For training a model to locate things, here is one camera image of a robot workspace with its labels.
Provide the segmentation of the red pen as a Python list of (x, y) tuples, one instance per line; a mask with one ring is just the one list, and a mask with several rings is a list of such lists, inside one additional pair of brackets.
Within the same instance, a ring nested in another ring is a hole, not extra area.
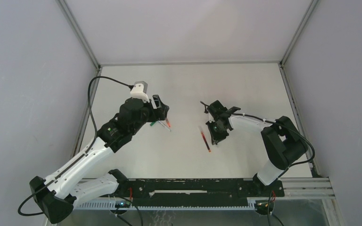
[(205, 137), (205, 135), (204, 135), (204, 132), (203, 132), (203, 131), (200, 131), (200, 134), (201, 134), (201, 136), (202, 136), (202, 139), (203, 139), (203, 141), (204, 141), (204, 143), (205, 143), (205, 146), (206, 146), (208, 152), (210, 153), (210, 152), (211, 152), (211, 149), (210, 149), (210, 146), (209, 146), (209, 144), (208, 144), (208, 142), (207, 142), (207, 139), (206, 139), (206, 137)]

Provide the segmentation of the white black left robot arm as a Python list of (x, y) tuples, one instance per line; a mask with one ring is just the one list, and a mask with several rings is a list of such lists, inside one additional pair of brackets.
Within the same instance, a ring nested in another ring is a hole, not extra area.
[(50, 223), (57, 224), (67, 218), (73, 209), (106, 194), (131, 194), (128, 178), (118, 169), (104, 176), (80, 184), (80, 180), (94, 166), (112, 156), (146, 124), (166, 119), (169, 106), (159, 95), (146, 103), (129, 98), (119, 112), (97, 130), (92, 141), (63, 167), (45, 178), (36, 176), (30, 181), (33, 197)]

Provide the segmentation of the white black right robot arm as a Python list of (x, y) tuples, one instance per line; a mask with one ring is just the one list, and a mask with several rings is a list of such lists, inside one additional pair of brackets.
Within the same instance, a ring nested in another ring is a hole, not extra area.
[(239, 107), (226, 108), (220, 101), (204, 104), (205, 113), (211, 115), (206, 122), (211, 143), (217, 145), (229, 136), (234, 129), (258, 131), (263, 140), (268, 161), (254, 175), (254, 191), (260, 196), (272, 190), (272, 183), (295, 165), (308, 150), (313, 150), (311, 143), (299, 133), (291, 119), (282, 116), (270, 121), (257, 116), (240, 113)]

